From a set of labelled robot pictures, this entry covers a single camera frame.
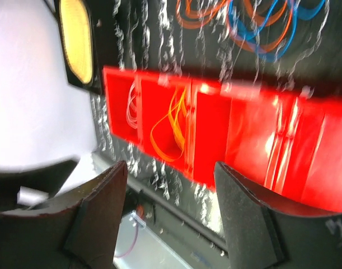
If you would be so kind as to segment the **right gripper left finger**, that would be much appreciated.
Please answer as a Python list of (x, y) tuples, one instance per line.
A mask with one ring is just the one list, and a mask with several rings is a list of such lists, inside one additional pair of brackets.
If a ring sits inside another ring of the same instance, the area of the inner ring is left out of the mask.
[(113, 268), (127, 165), (58, 194), (75, 166), (0, 172), (0, 268)]

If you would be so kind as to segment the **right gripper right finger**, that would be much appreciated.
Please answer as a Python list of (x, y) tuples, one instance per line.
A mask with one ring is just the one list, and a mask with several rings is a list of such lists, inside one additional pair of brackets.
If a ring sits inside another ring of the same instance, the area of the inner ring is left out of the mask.
[(342, 268), (342, 213), (285, 198), (223, 162), (214, 179), (231, 268)]

